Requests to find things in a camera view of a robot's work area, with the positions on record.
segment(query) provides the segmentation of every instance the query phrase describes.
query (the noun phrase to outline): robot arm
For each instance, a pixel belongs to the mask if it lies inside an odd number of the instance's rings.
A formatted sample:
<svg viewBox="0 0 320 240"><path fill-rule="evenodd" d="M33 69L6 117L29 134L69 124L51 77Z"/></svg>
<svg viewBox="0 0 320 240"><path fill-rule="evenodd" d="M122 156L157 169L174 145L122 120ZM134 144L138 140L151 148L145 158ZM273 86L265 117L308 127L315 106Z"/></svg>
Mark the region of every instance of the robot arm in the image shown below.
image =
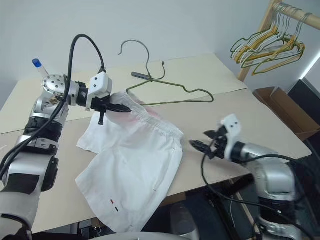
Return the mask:
<svg viewBox="0 0 320 240"><path fill-rule="evenodd" d="M279 158L273 157L247 162L251 158L277 153L266 147L239 141L241 124L234 114L223 119L220 125L219 131L207 131L204 133L216 140L216 150L214 152L209 149L209 146L197 140L190 141L191 145L201 152L209 152L210 159L219 157L230 162L242 164L254 177L259 203L277 210L296 222L295 176L289 166ZM260 208L257 224L262 230L263 239L302 239L299 229L265 208Z"/></svg>
<svg viewBox="0 0 320 240"><path fill-rule="evenodd" d="M36 100L17 145L30 138L50 119L67 84L63 76L49 75L38 59L34 59L33 63L42 74L43 93ZM124 105L110 103L112 83L105 71L91 78L89 88L84 83L72 81L67 101L59 114L15 157L2 178L4 189L0 192L0 239L7 236L31 239L40 194L55 184L59 163L55 155L69 105L100 112L100 125L104 124L106 110L121 113L131 111Z"/></svg>

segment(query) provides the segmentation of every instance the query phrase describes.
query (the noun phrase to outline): cardboard box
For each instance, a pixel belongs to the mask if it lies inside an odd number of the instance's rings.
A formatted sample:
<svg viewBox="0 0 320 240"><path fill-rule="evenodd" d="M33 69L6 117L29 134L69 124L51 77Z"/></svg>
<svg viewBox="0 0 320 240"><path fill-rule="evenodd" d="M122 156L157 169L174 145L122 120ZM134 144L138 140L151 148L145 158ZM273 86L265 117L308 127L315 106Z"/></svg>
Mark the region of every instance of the cardboard box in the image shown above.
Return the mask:
<svg viewBox="0 0 320 240"><path fill-rule="evenodd" d="M260 88L253 95L267 105L301 141L320 131L320 126L280 88Z"/></svg>

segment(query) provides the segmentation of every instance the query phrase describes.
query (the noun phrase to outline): hanger hook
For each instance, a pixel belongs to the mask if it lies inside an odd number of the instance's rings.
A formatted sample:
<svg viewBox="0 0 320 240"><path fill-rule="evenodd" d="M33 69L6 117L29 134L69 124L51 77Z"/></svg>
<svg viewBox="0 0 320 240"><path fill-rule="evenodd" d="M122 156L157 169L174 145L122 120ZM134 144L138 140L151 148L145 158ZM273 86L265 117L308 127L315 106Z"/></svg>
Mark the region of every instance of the hanger hook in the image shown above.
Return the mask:
<svg viewBox="0 0 320 240"><path fill-rule="evenodd" d="M149 59L150 59L150 53L149 53L149 50L148 50L147 46L142 41L139 41L139 40L136 40L136 39L128 39L128 40L124 41L121 44L121 49L120 49L120 52L118 53L118 55L122 54L123 47L128 42L136 42L136 43L141 44L142 46L144 46L146 52L148 53L148 58L147 58L146 63L145 63L145 68L146 68L146 71L148 72L149 80L152 82L152 77L151 77L151 74L150 74L150 71L149 71L149 68L148 68L148 63L149 63Z"/></svg>

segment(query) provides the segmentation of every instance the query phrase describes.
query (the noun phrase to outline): green wire hanger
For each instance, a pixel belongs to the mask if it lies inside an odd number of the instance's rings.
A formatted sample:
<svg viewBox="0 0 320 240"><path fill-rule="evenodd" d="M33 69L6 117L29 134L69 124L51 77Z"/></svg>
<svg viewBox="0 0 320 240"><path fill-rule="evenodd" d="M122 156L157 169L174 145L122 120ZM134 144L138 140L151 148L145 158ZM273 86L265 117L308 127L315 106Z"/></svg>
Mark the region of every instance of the green wire hanger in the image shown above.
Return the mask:
<svg viewBox="0 0 320 240"><path fill-rule="evenodd" d="M183 101L167 101L167 102L156 102L156 103L144 103L144 104L141 104L142 106L150 106L150 105L160 105L160 104L178 104L178 103L212 103L214 101L214 96L208 92L207 90L204 90L204 89L200 89L200 88L197 88L197 89L194 89L194 90L187 90L185 86L181 85L181 84L176 84L176 83L172 83L172 82L167 82L167 81L161 81L161 79L163 79L166 75L166 70L165 70L165 63L162 62L162 68L163 68L163 76L160 77L160 78L152 78L151 74L150 74L150 71L148 69L148 63L149 63L149 59L150 59L150 53L149 53L149 50L147 48L147 46L139 41L139 40L135 40L135 39L129 39L129 40L126 40L124 41L122 44L121 44L121 50L120 50L120 53L118 53L118 55L121 55L122 54L122 51L123 51L123 46L128 43L128 42L136 42L136 43L139 43L141 44L142 46L144 46L144 48L146 49L146 52L148 54L148 58L146 60L146 63L145 63L145 68L146 68L146 71L148 73L148 78L149 80L146 80L142 83L139 83L137 85L134 85L134 86L131 86L129 88L126 89L126 92L128 93L129 90L132 90L132 89L135 89L135 88L138 88L144 84L147 84L147 83L152 83L152 82L156 82L156 83L160 83L160 84L166 84L166 85L171 85L171 86L176 86L176 87L180 87L182 88L185 92L187 93L194 93L194 92L204 92L206 94L208 94L210 97L211 97L211 100L208 100L208 101L204 101L204 100L183 100Z"/></svg>

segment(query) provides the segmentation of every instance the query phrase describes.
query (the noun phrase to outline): elastic waistband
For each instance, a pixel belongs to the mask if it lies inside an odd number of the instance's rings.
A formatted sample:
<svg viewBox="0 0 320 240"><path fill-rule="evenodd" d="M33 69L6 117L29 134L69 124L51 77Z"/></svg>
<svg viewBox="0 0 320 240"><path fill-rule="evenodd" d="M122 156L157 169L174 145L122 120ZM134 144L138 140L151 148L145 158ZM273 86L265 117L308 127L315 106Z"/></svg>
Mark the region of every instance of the elastic waistband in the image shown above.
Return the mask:
<svg viewBox="0 0 320 240"><path fill-rule="evenodd" d="M159 129L167 135L171 135L179 140L183 137L183 132L169 121L158 119L151 116L147 110L138 103L143 104L133 93L121 91L114 93L111 97L111 102L114 104L123 104L131 109L131 114L135 115L141 122L147 123L152 127Z"/></svg>

